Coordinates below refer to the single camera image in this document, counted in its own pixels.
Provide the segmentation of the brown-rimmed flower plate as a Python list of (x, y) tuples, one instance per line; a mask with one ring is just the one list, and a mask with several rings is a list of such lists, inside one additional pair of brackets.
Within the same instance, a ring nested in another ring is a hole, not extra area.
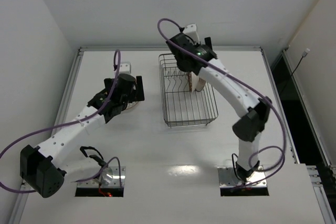
[(187, 82), (188, 82), (189, 92), (192, 93), (194, 91), (194, 88), (193, 88), (193, 73), (192, 72), (189, 72), (187, 74)]
[(138, 88), (138, 85), (137, 83), (135, 83), (133, 85), (132, 91), (130, 93), (130, 97), (128, 99), (127, 105), (124, 108), (124, 111), (134, 108), (139, 103), (139, 101), (137, 100), (137, 92), (138, 92), (137, 88)]

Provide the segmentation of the orange sunburst plate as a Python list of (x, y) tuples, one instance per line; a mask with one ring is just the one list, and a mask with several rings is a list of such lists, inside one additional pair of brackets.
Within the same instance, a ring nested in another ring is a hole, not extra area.
[(202, 78), (200, 78), (199, 76), (198, 77), (198, 80), (197, 80), (197, 84), (196, 84), (196, 87), (195, 87), (195, 92), (201, 92), (205, 85), (206, 85), (206, 81)]

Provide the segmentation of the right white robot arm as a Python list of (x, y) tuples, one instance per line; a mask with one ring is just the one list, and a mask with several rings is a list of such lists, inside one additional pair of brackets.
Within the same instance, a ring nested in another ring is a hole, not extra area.
[(207, 45), (194, 45), (179, 33), (170, 39), (182, 50), (167, 43), (181, 71), (192, 72), (215, 88), (233, 107), (239, 120), (232, 126), (238, 137), (236, 174), (244, 182), (259, 167), (257, 152), (270, 107), (258, 95), (229, 78), (226, 68)]

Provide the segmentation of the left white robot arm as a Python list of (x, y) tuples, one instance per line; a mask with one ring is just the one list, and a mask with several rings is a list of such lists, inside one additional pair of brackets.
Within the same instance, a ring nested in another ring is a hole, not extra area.
[(142, 76), (121, 73), (106, 78), (105, 88), (83, 108), (71, 126), (36, 147), (25, 146), (20, 152), (20, 176), (43, 198), (55, 194), (63, 185), (67, 171), (61, 167), (81, 140), (124, 111), (128, 104), (144, 101)]

